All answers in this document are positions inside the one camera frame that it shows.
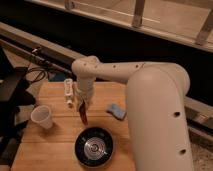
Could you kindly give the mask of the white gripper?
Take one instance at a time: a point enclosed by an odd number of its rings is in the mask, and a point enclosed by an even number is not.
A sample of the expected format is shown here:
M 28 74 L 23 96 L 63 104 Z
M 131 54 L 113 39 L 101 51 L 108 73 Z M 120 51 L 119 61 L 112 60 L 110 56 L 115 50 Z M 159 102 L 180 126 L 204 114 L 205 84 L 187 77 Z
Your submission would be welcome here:
M 87 102 L 87 105 L 92 105 L 92 97 L 94 94 L 93 81 L 78 80 L 76 83 L 76 111 L 79 112 L 81 105 Z

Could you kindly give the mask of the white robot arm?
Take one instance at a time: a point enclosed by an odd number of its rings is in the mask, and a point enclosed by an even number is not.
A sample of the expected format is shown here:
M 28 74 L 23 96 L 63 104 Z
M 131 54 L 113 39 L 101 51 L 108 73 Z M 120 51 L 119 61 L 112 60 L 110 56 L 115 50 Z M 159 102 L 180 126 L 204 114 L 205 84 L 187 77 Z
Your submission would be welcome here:
M 71 64 L 83 122 L 97 78 L 126 86 L 129 134 L 136 171 L 194 171 L 184 98 L 186 70 L 168 62 L 102 63 L 95 56 Z

